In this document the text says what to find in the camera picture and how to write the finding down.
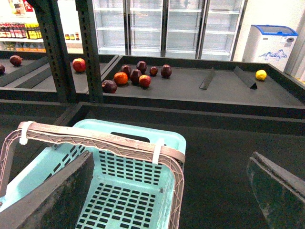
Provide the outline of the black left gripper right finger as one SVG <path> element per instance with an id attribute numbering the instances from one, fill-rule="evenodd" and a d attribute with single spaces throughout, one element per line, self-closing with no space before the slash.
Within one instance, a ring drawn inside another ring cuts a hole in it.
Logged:
<path id="1" fill-rule="evenodd" d="M 305 181 L 254 152 L 247 175 L 255 199 L 271 229 L 305 227 Z"/>

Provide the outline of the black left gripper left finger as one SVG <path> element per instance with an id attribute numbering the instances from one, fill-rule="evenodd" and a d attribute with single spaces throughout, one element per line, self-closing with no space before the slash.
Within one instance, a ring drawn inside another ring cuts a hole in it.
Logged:
<path id="1" fill-rule="evenodd" d="M 84 152 L 0 214 L 2 229 L 74 229 L 93 178 L 93 154 Z"/>

